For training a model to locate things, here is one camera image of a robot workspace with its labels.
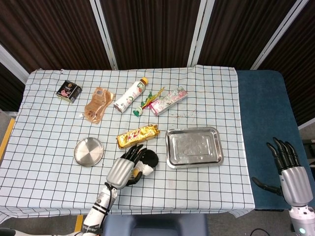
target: silver tray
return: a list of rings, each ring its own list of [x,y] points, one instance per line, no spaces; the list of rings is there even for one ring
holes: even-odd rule
[[[218,166],[223,162],[219,132],[213,127],[170,129],[165,134],[169,167]]]

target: bottle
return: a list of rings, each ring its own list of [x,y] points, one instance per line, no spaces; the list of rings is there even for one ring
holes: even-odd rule
[[[147,84],[148,79],[146,77],[142,77],[140,81],[134,82],[133,85],[124,93],[124,95],[115,102],[114,107],[123,113],[134,101],[134,99],[142,94]]]

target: white checkered tablecloth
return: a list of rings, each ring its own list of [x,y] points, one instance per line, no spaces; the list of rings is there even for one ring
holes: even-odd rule
[[[147,77],[144,94],[123,114],[105,110],[100,124],[80,118],[95,87],[118,99],[135,81]],[[65,80],[82,87],[74,104],[56,97]],[[182,86],[189,96],[159,117],[145,109],[132,111],[153,91]],[[192,68],[129,71],[37,70],[27,80],[23,102],[0,167],[0,222],[9,217],[87,214],[106,176],[124,149],[116,136],[148,124],[158,124],[157,138],[144,144],[158,154],[155,171],[125,187],[112,213],[224,212],[243,215],[254,208],[244,149],[238,78],[234,68]],[[213,126],[219,133],[224,162],[219,167],[171,169],[166,164],[165,132],[172,128]],[[82,167],[73,159],[76,144],[86,137],[104,145],[102,160]]]

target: pink snack box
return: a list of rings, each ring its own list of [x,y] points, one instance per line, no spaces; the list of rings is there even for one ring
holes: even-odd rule
[[[165,97],[162,97],[150,104],[150,109],[156,116],[159,116],[166,110],[170,109],[176,103],[182,101],[184,98],[188,96],[188,93],[183,89],[183,87],[179,87],[176,90],[171,91]]]

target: floor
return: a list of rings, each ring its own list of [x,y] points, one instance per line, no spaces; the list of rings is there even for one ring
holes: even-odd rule
[[[0,141],[2,141],[10,117],[0,112]],[[303,129],[303,139],[315,138],[315,124],[310,129]],[[50,218],[10,218],[0,224],[0,228],[13,228],[27,234],[35,235],[65,235],[75,230],[77,216],[57,216]],[[293,236],[290,230],[288,211],[251,211],[235,218],[230,213],[209,214],[208,227],[212,236],[250,236],[256,228],[266,230],[271,236]],[[256,231],[252,236],[266,236],[264,232]]]

